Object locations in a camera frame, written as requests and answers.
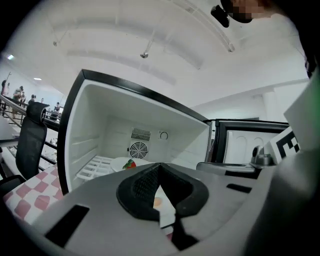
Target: strawberry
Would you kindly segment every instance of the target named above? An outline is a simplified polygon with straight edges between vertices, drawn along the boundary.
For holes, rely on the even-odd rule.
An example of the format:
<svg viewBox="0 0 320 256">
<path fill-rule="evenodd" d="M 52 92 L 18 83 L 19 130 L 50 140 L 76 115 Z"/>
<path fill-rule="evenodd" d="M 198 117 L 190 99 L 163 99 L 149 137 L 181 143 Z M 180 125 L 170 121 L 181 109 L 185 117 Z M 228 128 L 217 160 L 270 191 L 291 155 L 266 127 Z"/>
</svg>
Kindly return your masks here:
<svg viewBox="0 0 320 256">
<path fill-rule="evenodd" d="M 130 169 L 130 168 L 134 168 L 137 167 L 135 161 L 133 161 L 132 159 L 129 159 L 128 162 L 126 162 L 126 164 L 122 167 L 123 169 Z"/>
</svg>

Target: white ceiling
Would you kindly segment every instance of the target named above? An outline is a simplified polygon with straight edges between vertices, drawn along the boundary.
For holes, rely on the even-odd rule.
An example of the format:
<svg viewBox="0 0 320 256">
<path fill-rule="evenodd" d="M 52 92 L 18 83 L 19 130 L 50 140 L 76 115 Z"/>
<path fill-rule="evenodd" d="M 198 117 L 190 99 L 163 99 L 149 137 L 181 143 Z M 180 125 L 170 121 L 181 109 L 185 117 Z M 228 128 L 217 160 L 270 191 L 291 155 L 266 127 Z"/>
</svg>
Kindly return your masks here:
<svg viewBox="0 0 320 256">
<path fill-rule="evenodd" d="M 38 86 L 68 94 L 81 69 L 121 77 L 188 107 L 304 79 L 297 32 L 280 15 L 223 28 L 219 0 L 48 0 L 2 53 Z M 149 57 L 140 54 L 152 41 Z"/>
</svg>

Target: black office chair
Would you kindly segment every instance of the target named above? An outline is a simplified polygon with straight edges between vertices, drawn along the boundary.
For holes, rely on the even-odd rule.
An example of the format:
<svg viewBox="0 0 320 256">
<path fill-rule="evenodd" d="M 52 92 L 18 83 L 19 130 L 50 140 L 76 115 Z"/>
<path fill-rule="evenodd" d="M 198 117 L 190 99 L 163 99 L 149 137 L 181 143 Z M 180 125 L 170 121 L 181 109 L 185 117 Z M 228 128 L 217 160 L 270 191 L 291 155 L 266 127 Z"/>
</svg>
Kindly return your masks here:
<svg viewBox="0 0 320 256">
<path fill-rule="evenodd" d="M 35 102 L 26 108 L 15 155 L 16 166 L 23 177 L 15 175 L 1 180 L 0 197 L 39 173 L 39 161 L 47 136 L 47 126 L 43 123 L 46 107 L 48 105 Z"/>
</svg>

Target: food item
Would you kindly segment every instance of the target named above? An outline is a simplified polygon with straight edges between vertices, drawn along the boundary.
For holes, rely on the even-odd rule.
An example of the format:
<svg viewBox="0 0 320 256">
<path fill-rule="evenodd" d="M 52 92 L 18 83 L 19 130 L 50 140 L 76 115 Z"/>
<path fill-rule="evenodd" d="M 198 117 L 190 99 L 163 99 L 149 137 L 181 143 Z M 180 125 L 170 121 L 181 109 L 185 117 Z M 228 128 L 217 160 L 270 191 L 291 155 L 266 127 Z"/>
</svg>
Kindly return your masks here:
<svg viewBox="0 0 320 256">
<path fill-rule="evenodd" d="M 162 198 L 160 197 L 155 197 L 154 202 L 153 202 L 153 207 L 158 207 L 162 204 Z"/>
<path fill-rule="evenodd" d="M 126 164 L 122 167 L 122 169 L 130 169 L 134 167 L 137 167 L 135 161 L 133 161 L 132 159 L 129 159 L 129 161 L 126 162 Z"/>
</svg>

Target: red and white checkered cloth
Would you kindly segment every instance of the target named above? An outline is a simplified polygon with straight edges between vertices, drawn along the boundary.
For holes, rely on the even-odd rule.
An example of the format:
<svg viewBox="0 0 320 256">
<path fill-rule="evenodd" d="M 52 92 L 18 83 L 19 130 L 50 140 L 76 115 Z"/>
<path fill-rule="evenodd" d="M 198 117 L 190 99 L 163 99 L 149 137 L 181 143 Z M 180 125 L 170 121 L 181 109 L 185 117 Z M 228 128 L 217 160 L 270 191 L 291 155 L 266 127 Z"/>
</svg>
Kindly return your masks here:
<svg viewBox="0 0 320 256">
<path fill-rule="evenodd" d="M 11 212 L 32 224 L 50 205 L 62 199 L 57 165 L 17 186 L 3 197 Z"/>
</svg>

